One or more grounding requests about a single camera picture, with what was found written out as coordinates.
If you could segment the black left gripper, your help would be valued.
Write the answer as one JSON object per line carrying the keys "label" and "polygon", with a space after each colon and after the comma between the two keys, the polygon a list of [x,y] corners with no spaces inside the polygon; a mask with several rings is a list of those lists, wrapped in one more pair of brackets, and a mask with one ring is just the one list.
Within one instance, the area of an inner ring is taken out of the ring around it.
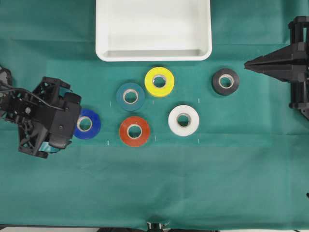
{"label": "black left gripper", "polygon": [[39,85],[25,95],[24,99],[35,103],[30,106],[30,118],[19,127],[19,151],[40,158],[47,158],[50,153],[60,149],[49,145],[49,129],[60,98],[70,91],[70,85],[57,78],[44,77]]}

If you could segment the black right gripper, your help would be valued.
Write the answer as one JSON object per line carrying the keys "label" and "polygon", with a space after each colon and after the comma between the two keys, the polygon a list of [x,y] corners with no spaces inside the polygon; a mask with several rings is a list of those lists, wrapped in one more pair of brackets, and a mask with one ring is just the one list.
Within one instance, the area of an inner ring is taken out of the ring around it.
{"label": "black right gripper", "polygon": [[288,25],[290,45],[249,60],[245,69],[291,82],[289,107],[309,118],[309,17],[297,16]]}

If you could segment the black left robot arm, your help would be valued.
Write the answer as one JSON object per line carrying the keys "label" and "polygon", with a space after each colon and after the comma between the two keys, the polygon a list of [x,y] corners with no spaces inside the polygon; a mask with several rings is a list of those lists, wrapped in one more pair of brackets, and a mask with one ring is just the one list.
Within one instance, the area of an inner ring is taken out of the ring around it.
{"label": "black left robot arm", "polygon": [[7,68],[0,68],[0,117],[17,125],[18,151],[46,159],[52,151],[42,148],[49,142],[50,127],[63,108],[70,85],[60,79],[43,77],[33,91],[13,87]]}

